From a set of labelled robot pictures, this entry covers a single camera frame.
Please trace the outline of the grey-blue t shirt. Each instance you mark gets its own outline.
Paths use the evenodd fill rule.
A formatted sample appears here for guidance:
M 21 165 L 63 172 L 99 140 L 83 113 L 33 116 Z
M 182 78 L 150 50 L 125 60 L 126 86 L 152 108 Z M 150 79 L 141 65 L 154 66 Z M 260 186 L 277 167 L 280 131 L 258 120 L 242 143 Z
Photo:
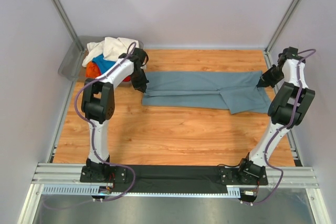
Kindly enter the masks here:
M 142 105 L 267 113 L 271 100 L 256 85 L 261 71 L 158 71 L 147 74 Z

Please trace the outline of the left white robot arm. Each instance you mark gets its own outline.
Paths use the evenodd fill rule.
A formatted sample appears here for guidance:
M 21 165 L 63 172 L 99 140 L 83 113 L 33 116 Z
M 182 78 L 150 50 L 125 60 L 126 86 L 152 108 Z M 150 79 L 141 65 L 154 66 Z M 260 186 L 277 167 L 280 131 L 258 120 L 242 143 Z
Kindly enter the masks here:
M 114 91 L 126 77 L 131 78 L 133 88 L 146 92 L 149 80 L 143 67 L 148 62 L 147 53 L 134 47 L 119 56 L 116 63 L 104 74 L 88 78 L 79 91 L 82 93 L 81 110 L 90 130 L 90 152 L 82 168 L 82 182 L 104 183 L 112 177 L 108 151 L 108 124 L 115 111 Z

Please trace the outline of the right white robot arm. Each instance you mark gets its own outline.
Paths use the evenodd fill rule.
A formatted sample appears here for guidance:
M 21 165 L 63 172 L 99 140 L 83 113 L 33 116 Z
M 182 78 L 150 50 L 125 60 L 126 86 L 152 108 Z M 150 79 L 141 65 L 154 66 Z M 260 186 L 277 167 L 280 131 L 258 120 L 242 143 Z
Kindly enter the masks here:
M 315 97 L 304 79 L 307 57 L 300 56 L 297 48 L 288 47 L 278 55 L 278 64 L 272 65 L 259 79 L 257 87 L 275 87 L 283 81 L 268 109 L 269 124 L 257 146 L 243 158 L 236 171 L 243 184 L 254 184 L 266 177 L 266 166 L 280 140 L 299 125 Z

